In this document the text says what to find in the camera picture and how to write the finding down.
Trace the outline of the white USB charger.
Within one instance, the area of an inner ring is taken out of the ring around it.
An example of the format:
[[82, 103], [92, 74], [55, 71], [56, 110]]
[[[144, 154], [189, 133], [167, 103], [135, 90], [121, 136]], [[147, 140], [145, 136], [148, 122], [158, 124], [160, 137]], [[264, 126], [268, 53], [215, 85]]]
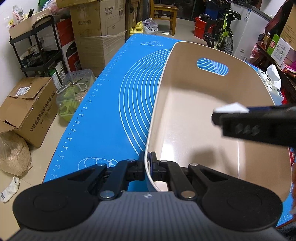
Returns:
[[238, 102], [227, 104], [213, 110], [214, 113], [249, 113], [249, 109]]

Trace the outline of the beige plastic storage bin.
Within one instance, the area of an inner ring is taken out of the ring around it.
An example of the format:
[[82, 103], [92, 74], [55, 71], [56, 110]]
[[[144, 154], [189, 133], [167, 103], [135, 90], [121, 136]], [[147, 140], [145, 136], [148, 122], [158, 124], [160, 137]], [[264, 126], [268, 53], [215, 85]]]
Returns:
[[152, 176], [149, 155], [155, 154], [159, 161], [196, 163], [265, 187], [285, 201], [292, 185], [288, 148], [223, 133], [227, 118], [265, 106], [274, 101], [249, 64], [204, 45], [177, 42], [159, 81], [145, 148], [151, 188], [167, 190]]

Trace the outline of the blue silicone baking mat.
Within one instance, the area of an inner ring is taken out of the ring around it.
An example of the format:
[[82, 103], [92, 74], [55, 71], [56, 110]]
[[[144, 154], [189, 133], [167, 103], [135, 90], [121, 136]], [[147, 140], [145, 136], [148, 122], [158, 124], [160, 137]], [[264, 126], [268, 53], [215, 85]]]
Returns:
[[279, 105], [258, 68], [204, 45], [137, 34], [93, 83], [55, 150], [45, 181], [94, 164], [115, 166], [143, 151], [186, 167], [199, 163], [274, 191], [278, 222], [292, 220], [292, 152], [225, 138], [215, 108]]

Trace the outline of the white tissue box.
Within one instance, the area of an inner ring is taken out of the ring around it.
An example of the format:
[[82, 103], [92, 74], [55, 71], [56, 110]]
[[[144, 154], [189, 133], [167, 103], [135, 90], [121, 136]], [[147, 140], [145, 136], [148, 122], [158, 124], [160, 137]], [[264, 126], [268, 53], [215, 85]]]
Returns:
[[281, 78], [278, 73], [278, 68], [272, 64], [267, 68], [266, 72], [258, 69], [257, 73], [262, 79], [265, 87], [268, 89], [275, 105], [282, 105], [284, 97], [280, 92]]

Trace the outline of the green white carton box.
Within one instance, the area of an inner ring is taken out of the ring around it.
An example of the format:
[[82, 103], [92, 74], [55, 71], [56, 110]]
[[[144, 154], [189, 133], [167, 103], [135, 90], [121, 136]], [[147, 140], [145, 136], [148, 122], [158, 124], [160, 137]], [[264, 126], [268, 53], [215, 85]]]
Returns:
[[278, 66], [282, 66], [284, 63], [289, 65], [295, 61], [294, 49], [277, 34], [274, 35], [267, 53]]

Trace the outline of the white freezer cabinet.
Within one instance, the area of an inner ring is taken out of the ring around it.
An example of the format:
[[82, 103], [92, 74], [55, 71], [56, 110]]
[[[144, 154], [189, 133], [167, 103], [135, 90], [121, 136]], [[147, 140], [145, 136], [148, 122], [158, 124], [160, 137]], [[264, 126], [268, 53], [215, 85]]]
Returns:
[[265, 32], [271, 17], [260, 9], [240, 1], [233, 1], [231, 9], [241, 15], [241, 20], [233, 21], [230, 27], [234, 34], [232, 55], [250, 63], [252, 50], [259, 35]]

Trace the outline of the clear plastic container green lid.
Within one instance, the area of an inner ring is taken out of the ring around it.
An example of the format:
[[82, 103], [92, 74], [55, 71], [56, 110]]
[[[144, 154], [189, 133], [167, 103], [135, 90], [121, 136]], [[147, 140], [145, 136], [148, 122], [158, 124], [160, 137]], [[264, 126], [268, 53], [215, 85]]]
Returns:
[[58, 115], [70, 122], [96, 78], [90, 69], [73, 71], [66, 75], [62, 86], [57, 89]]

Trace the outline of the bag of grain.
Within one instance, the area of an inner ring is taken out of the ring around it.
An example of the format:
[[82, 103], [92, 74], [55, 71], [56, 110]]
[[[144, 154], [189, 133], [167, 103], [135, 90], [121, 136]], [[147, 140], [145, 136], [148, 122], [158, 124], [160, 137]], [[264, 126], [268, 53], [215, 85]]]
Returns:
[[1, 170], [22, 177], [31, 165], [31, 153], [24, 138], [15, 132], [1, 133]]

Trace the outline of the open cardboard box on floor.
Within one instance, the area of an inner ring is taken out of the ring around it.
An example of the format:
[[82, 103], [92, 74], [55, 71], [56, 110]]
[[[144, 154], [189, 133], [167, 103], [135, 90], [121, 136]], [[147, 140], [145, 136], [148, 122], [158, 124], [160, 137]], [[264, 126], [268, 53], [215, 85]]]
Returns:
[[14, 131], [40, 148], [57, 115], [56, 91], [51, 77], [20, 80], [1, 105], [1, 133]]

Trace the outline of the red white appliance box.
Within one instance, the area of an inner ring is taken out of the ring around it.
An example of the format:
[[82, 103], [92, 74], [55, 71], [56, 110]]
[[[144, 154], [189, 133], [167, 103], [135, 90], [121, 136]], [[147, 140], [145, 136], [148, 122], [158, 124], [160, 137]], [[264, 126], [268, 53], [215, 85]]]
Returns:
[[61, 20], [57, 23], [62, 54], [68, 72], [81, 70], [81, 64], [74, 38], [71, 19]]

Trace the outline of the red bucket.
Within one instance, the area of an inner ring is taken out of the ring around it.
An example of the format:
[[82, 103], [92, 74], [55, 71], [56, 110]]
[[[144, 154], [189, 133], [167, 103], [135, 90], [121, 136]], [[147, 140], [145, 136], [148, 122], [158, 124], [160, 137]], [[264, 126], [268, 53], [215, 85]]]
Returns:
[[194, 29], [194, 36], [203, 39], [203, 35], [205, 32], [206, 23], [210, 20], [211, 17], [207, 14], [201, 14], [195, 18], [195, 29]]

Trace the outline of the white sock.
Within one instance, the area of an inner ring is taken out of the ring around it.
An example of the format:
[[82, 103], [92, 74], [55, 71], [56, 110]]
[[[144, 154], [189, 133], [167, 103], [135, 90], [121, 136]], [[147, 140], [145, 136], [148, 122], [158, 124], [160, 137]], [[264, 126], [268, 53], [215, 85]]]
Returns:
[[8, 187], [1, 192], [1, 202], [7, 203], [18, 192], [20, 178], [13, 177]]

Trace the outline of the yellow toy vehicle on floor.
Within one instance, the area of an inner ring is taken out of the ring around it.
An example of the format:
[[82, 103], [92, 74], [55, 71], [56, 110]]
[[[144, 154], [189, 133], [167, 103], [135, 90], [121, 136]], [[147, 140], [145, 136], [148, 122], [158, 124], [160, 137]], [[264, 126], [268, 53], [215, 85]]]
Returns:
[[134, 34], [143, 34], [144, 33], [144, 24], [142, 21], [137, 22], [134, 27], [129, 28], [129, 35], [132, 36]]

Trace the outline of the tall wrapped cardboard box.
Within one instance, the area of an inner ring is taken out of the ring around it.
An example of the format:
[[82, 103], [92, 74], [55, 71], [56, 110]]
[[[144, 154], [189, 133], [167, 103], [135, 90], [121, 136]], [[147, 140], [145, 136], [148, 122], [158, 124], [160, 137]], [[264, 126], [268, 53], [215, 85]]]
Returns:
[[69, 10], [81, 67], [97, 77], [125, 43], [125, 1], [94, 1]]

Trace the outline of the black metal shelf rack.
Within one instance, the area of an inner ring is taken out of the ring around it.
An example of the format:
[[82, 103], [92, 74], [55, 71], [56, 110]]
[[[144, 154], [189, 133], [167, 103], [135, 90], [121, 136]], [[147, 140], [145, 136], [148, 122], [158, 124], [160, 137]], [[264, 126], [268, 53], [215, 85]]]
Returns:
[[[42, 16], [31, 27], [31, 30], [15, 38], [10, 38], [10, 44], [20, 65], [20, 70], [26, 77], [56, 75], [58, 80], [62, 81], [60, 73], [67, 74], [68, 70], [60, 47], [54, 17], [52, 15]], [[41, 40], [41, 33], [47, 28], [52, 29], [54, 40], [52, 50], [47, 50], [45, 43]]]

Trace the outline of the wooden chair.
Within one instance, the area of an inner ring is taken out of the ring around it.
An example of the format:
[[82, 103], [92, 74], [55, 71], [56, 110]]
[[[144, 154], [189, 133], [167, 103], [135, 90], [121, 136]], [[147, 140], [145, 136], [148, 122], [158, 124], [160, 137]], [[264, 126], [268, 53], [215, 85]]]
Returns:
[[171, 35], [175, 35], [177, 13], [179, 8], [175, 5], [169, 4], [155, 4], [154, 1], [150, 1], [150, 18], [153, 20], [166, 20], [170, 22]]

